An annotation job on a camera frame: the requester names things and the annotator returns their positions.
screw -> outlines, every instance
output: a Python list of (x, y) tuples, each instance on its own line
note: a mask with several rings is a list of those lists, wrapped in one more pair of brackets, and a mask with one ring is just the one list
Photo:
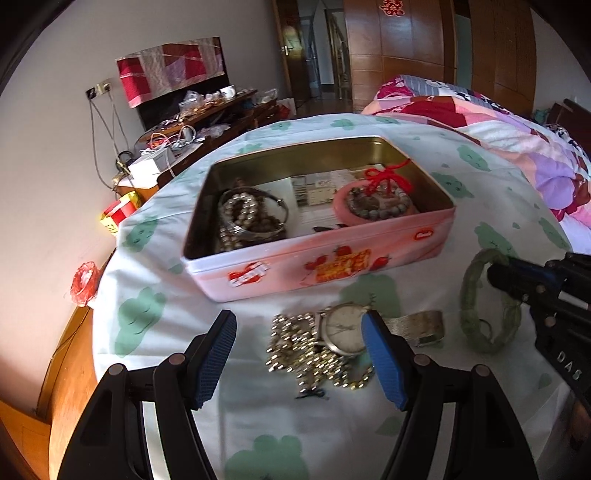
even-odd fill
[(180, 365), (184, 362), (185, 356), (182, 353), (173, 353), (169, 359), (168, 363), (171, 365)]
[(486, 365), (477, 365), (476, 373), (481, 377), (488, 377), (491, 374), (491, 369), (488, 368)]
[(426, 367), (429, 363), (431, 363), (431, 359), (423, 353), (415, 355), (413, 361), (421, 367)]
[(115, 364), (109, 367), (109, 375), (119, 375), (123, 371), (123, 365)]

white box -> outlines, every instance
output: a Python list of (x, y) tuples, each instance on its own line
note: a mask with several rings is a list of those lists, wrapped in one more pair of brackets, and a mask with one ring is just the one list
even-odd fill
[(142, 155), (129, 166), (129, 171), (133, 178), (141, 179), (150, 175), (160, 175), (174, 165), (175, 162), (176, 158), (173, 151), (168, 147), (164, 147), (147, 155)]

pink jade bangle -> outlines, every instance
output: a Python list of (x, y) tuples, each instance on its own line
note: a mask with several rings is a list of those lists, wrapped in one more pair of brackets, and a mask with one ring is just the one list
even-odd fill
[[(333, 210), (340, 223), (344, 223), (347, 226), (366, 225), (367, 223), (375, 223), (382, 220), (366, 220), (365, 218), (358, 217), (352, 213), (347, 207), (347, 194), (355, 187), (365, 187), (370, 184), (369, 180), (358, 180), (348, 183), (341, 189), (339, 189), (333, 198)], [(411, 204), (406, 212), (397, 218), (405, 217), (419, 213), (417, 208)]]

green jade bangle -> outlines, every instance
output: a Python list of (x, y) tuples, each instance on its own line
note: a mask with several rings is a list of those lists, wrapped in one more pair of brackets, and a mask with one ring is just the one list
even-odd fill
[(509, 259), (498, 250), (481, 250), (466, 270), (460, 291), (460, 307), (462, 309), (460, 325), (472, 348), (479, 353), (499, 352), (513, 340), (521, 324), (521, 302), (503, 293), (503, 319), (500, 334), (492, 340), (492, 329), (490, 338), (487, 338), (480, 330), (481, 320), (476, 311), (477, 282), (480, 280), (485, 266), (491, 263), (508, 265)]

red logo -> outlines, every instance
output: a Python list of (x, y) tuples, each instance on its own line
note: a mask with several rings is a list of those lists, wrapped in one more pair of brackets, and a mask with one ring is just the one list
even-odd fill
[(265, 276), (267, 270), (269, 270), (269, 266), (263, 262), (250, 263), (244, 268), (243, 271), (230, 272), (228, 274), (230, 286), (239, 287), (240, 285), (245, 285), (248, 283), (256, 283)]
[(402, 0), (384, 0), (384, 3), (380, 5), (380, 9), (389, 17), (393, 17), (394, 15), (401, 17), (404, 15)]
[(430, 236), (433, 236), (433, 229), (432, 228), (425, 228), (424, 230), (419, 230), (417, 233), (415, 233), (414, 239), (415, 240), (425, 240), (426, 238), (429, 238)]

